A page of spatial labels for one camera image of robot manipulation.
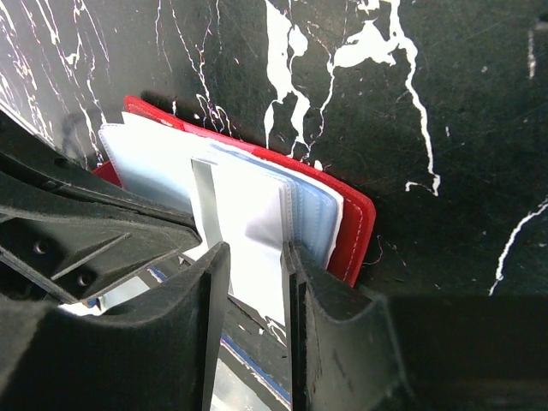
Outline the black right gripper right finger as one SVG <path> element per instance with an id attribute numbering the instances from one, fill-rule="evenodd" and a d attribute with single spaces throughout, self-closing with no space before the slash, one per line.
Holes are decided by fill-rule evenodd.
<path id="1" fill-rule="evenodd" d="M 282 250 L 294 410 L 544 410 L 544 296 L 361 293 Z"/>

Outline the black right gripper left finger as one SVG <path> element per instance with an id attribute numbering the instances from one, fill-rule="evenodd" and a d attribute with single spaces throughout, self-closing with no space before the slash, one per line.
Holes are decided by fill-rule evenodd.
<path id="1" fill-rule="evenodd" d="M 2 409 L 207 410 L 229 268 L 229 245 L 220 242 L 99 316 L 3 301 Z"/>

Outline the red leather card holder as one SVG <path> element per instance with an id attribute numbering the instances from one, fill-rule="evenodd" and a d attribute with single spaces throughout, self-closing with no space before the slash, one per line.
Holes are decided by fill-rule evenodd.
<path id="1" fill-rule="evenodd" d="M 360 273 L 376 211 L 364 194 L 307 164 L 184 122 L 129 96 L 99 130 L 109 165 L 132 194 L 194 216 L 199 256 L 229 244 L 229 292 L 283 322 L 282 246 L 299 241 L 347 285 Z"/>

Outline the white magnetic stripe card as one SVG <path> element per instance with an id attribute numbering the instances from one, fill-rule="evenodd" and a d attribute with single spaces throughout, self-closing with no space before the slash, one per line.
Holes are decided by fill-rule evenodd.
<path id="1" fill-rule="evenodd" d="M 191 160 L 195 216 L 209 244 L 230 248 L 229 293 L 263 318 L 284 324 L 283 185 L 255 170 Z"/>

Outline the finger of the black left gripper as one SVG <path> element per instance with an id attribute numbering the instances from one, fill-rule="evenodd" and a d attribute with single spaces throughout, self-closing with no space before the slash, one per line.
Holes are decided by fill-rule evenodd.
<path id="1" fill-rule="evenodd" d="M 40 213 L 1 208 L 1 263 L 53 298 L 89 301 L 190 248 L 193 227 L 96 207 Z"/>
<path id="2" fill-rule="evenodd" d="M 70 198 L 114 206 L 195 229 L 194 217 L 131 194 L 82 169 L 1 114 L 1 171 L 35 188 Z"/>

